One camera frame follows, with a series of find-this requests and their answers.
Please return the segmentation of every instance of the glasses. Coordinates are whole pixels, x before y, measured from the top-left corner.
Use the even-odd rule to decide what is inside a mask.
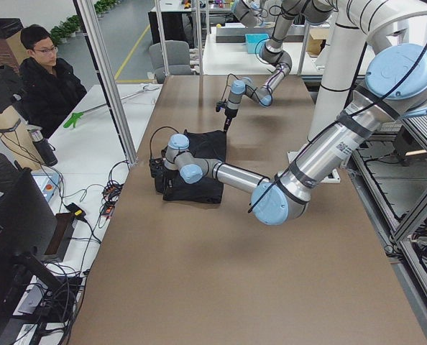
[[[43,50],[38,50],[38,49],[33,49],[35,52],[41,52],[43,55],[49,55],[50,52],[56,53],[58,52],[58,47],[52,47],[50,49],[43,49]]]

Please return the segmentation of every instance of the green grabber tool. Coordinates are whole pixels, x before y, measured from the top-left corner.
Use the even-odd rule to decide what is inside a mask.
[[[144,93],[145,91],[153,91],[153,90],[157,90],[157,89],[156,88],[153,88],[153,89],[142,89],[140,91],[131,93],[130,95],[121,97],[120,99],[121,99],[121,101],[123,101],[124,99],[128,99],[128,98],[134,97],[136,95]],[[98,106],[94,106],[93,108],[87,109],[85,111],[80,111],[78,113],[72,113],[70,115],[70,118],[63,124],[63,128],[68,128],[71,125],[73,125],[73,128],[76,128],[76,122],[77,122],[77,120],[79,120],[82,117],[82,115],[90,113],[91,111],[99,109],[99,108],[101,108],[102,106],[105,106],[105,105],[106,105],[106,103],[103,103],[103,104],[100,104]]]

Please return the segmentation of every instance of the white table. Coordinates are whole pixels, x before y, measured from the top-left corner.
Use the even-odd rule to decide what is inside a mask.
[[[176,0],[163,0],[160,1],[161,12],[191,12],[193,10],[192,7],[186,9],[184,1]],[[209,4],[208,10],[211,14],[218,13],[229,13],[231,12],[231,4],[223,4],[220,6],[219,4]],[[202,7],[201,12],[205,12],[206,8]],[[156,6],[151,9],[151,12],[156,12]]]
[[[118,89],[121,97],[123,97],[142,90],[145,85],[118,85]],[[149,84],[147,88],[153,91],[145,91],[122,101],[136,148],[140,145],[161,86]],[[73,112],[85,111],[104,103],[105,98],[101,87],[95,85],[73,109]],[[76,128],[71,126],[65,129],[60,126],[51,136],[49,142],[55,147],[55,155],[58,159],[58,164],[54,168],[60,171],[64,177],[65,190],[63,190],[63,195],[69,196],[92,185],[84,199],[81,199],[82,193],[77,193],[64,198],[63,203],[79,205],[86,212],[88,222],[94,227],[99,218],[101,207],[103,188],[100,185],[105,185],[108,181],[109,171],[113,165],[125,159],[108,108],[104,106],[84,114],[78,120]],[[128,172],[127,165],[120,164],[113,170],[112,177],[119,183],[124,183]],[[64,207],[60,207],[60,196],[57,191],[50,200],[50,206],[54,213],[66,212]],[[99,239],[103,238],[108,224],[109,221],[102,217],[100,220],[101,228],[96,227],[94,232]],[[90,235],[91,230],[88,225],[79,221],[76,224],[73,237],[88,239]],[[88,245],[87,241],[71,240],[61,264],[71,267],[75,271],[87,270],[91,267],[99,247],[99,244],[94,242]],[[56,266],[50,264],[48,267],[52,271],[62,274]],[[58,326],[62,325],[52,323],[47,328]],[[61,336],[61,332],[54,333],[43,337],[40,343],[57,344]]]
[[[211,28],[211,34],[207,35],[203,53],[203,71],[208,75],[237,75],[270,74],[274,68],[262,63],[255,54],[248,54],[245,43],[217,43],[215,42],[216,27]],[[283,49],[292,57],[292,70],[290,74],[296,74],[300,64],[302,42],[284,42]],[[365,70],[370,60],[375,56],[371,49],[367,49],[362,62],[360,74]],[[302,75],[322,75],[323,68],[317,68],[316,57],[310,57],[307,52],[304,55]]]

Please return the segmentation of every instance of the brown table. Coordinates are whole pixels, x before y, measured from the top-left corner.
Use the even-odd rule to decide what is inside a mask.
[[[153,131],[223,126],[214,104],[226,77],[200,80],[166,79],[70,343],[427,344],[347,174],[276,227],[247,214],[249,195],[229,186],[219,206],[162,201],[148,168]],[[287,77],[274,97],[268,109],[243,100],[231,164],[274,175],[305,142],[313,103],[302,80]],[[156,134],[153,152],[170,134]]]

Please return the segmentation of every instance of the trash bin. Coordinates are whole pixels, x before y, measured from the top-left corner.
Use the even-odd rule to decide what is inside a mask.
[[[0,65],[11,66],[19,72],[20,63],[28,58],[27,51],[20,42],[23,25],[18,18],[0,18]]]

